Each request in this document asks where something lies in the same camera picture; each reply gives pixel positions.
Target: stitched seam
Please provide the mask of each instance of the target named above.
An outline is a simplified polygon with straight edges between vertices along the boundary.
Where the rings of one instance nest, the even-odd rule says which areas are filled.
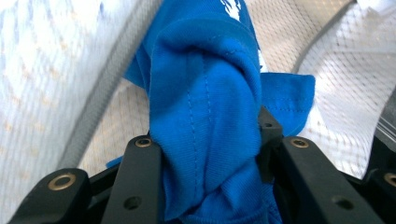
[[[188,89],[187,89],[187,96],[189,98],[189,109],[190,109],[190,126],[192,130],[192,146],[194,148],[194,172],[195,172],[195,178],[194,178],[194,200],[196,199],[197,196],[197,179],[198,179],[198,165],[197,165],[197,148],[196,148],[196,139],[195,139],[195,127],[194,127],[194,120],[192,116],[192,103],[191,103],[191,96],[190,96],[190,81],[188,80]]]
[[[309,110],[295,110],[295,109],[290,109],[290,108],[278,108],[278,107],[268,107],[265,106],[265,108],[269,109],[269,110],[280,110],[280,111],[288,111],[288,112],[297,112],[297,113],[305,113],[305,112],[309,112]]]
[[[211,37],[209,37],[207,40],[209,41],[209,42],[213,42],[215,39],[218,39],[218,38],[220,38],[220,37],[227,37],[226,35],[213,35],[213,36],[211,36]],[[203,48],[203,46],[204,46],[205,44],[204,43],[199,43],[199,44],[197,44],[196,46],[198,47],[198,48]],[[222,52],[222,54],[224,54],[224,55],[233,55],[233,54],[235,54],[235,53],[246,53],[246,51],[245,50],[243,50],[243,49],[233,49],[233,50],[225,50],[225,52]]]
[[[311,101],[312,98],[301,98],[301,99],[290,99],[290,98],[266,98],[262,97],[263,100],[277,100],[277,101]]]
[[[211,118],[211,109],[210,109],[210,97],[209,97],[209,87],[207,84],[207,65],[205,61],[205,54],[202,57],[202,61],[204,63],[204,74],[205,74],[205,87],[206,87],[206,100],[207,100],[207,112],[209,113],[209,124],[212,123],[212,118]]]

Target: blue cloth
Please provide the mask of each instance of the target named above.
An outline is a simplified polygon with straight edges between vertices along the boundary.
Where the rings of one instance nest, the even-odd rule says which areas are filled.
[[[260,75],[243,1],[164,0],[125,77],[148,94],[150,135],[165,157],[165,220],[280,222],[254,160],[257,117],[264,104],[285,133],[297,133],[314,79]]]

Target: blue fabric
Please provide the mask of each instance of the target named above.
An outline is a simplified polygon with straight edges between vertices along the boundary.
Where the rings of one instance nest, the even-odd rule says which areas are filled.
[[[150,135],[165,157],[165,220],[276,223],[272,191],[254,160],[257,117],[265,105],[285,133],[297,133],[314,79],[260,75],[243,1],[164,0],[125,77],[148,94]]]
[[[122,162],[122,156],[106,163],[106,168],[111,168],[113,166],[120,164],[121,162]]]

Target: screw hole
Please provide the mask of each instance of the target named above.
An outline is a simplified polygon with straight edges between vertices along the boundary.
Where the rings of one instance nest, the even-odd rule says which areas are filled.
[[[69,183],[72,179],[69,176],[60,178],[58,180],[55,181],[55,185],[56,186],[61,186],[61,185],[66,185],[67,183]]]
[[[342,197],[342,196],[334,196],[332,197],[332,202],[337,204],[339,207],[346,209],[346,210],[352,210],[353,209],[353,203],[349,201],[348,199]]]
[[[300,138],[291,139],[291,144],[295,147],[309,147],[309,144],[305,140]]]
[[[384,175],[385,180],[396,188],[396,174],[387,173]]]
[[[137,147],[149,147],[151,146],[151,139],[141,138],[134,143]]]
[[[142,199],[140,197],[131,197],[125,200],[124,208],[126,210],[134,210],[142,204]]]

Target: black plastic bracket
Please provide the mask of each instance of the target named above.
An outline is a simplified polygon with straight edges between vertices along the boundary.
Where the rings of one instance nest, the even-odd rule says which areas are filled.
[[[101,223],[162,222],[161,155],[149,136],[128,143]]]
[[[284,138],[271,170],[284,223],[383,223],[310,140]]]
[[[9,224],[79,223],[91,200],[87,173],[62,169],[41,179]]]
[[[256,162],[260,170],[262,182],[269,183],[274,180],[274,175],[270,171],[271,151],[280,146],[283,138],[283,129],[264,107],[260,110],[259,125],[262,146],[260,148],[260,154],[256,157]]]

